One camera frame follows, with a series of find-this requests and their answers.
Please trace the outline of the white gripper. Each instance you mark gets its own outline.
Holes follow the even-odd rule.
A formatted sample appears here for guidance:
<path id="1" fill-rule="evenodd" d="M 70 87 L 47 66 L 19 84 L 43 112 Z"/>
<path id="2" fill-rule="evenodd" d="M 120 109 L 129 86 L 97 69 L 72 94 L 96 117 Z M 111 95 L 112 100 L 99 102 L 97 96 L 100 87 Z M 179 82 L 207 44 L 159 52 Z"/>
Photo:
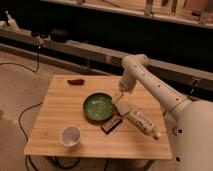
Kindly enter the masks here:
<path id="1" fill-rule="evenodd" d="M 131 93 L 133 89 L 135 88 L 136 80 L 130 77 L 122 77 L 119 81 L 119 88 L 122 92 L 128 92 Z M 124 96 L 123 93 L 117 94 L 115 96 L 114 102 L 119 101 Z"/>

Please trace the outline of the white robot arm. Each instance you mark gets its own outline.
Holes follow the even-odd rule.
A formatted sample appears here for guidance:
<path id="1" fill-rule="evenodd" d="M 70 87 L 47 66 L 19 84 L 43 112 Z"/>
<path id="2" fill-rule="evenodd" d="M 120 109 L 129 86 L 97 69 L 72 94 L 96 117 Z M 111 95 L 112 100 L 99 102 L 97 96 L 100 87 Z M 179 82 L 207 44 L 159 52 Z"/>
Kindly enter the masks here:
<path id="1" fill-rule="evenodd" d="M 123 58 L 116 100 L 140 82 L 177 121 L 175 171 L 213 171 L 213 102 L 190 100 L 149 72 L 147 62 L 143 54 Z"/>

